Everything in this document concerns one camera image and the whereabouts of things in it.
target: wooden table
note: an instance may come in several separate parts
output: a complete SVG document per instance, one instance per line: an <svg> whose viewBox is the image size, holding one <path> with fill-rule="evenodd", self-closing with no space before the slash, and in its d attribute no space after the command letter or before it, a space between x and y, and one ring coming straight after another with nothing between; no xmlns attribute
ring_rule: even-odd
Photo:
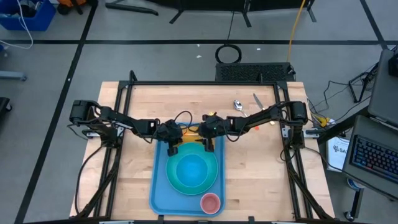
<svg viewBox="0 0 398 224"><path fill-rule="evenodd" d="M98 103L113 108L118 82L104 82ZM288 83L291 100L307 102L303 83ZM217 111L225 118L242 116L233 108L233 101L239 100L247 114L259 111L253 93L264 107L275 103L271 86L133 86L129 116L159 118L161 122L174 118L183 110L191 111L193 120L201 121L203 114ZM120 112L123 111L122 97ZM180 121L188 121L182 115ZM254 216L256 221L293 220L292 200L286 165L279 158L282 138L278 123L263 124L259 130L252 129L237 142L226 142L226 206L224 211L209 220L246 221ZM100 145L100 140L88 141L86 159ZM317 141L306 139L305 145L318 150ZM154 160L155 144L148 144L130 131L126 131L123 152L119 166L112 219L115 220L156 220L158 214L149 206L150 180ZM98 188L104 158L103 149L86 165L80 180L78 206L87 204ZM302 149L302 161L309 191L325 211L334 217L330 194L318 154ZM305 217L301 191L297 188L301 216ZM104 193L100 215L104 215L108 193ZM203 217L165 216L165 220L204 220Z"/></svg>

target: pink cup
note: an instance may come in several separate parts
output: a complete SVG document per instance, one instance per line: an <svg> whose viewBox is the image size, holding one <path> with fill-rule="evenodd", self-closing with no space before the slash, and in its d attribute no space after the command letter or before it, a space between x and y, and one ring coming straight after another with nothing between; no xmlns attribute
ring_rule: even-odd
<svg viewBox="0 0 398 224"><path fill-rule="evenodd" d="M207 193L200 200L201 209L209 215L215 214L221 207L220 198L217 194Z"/></svg>

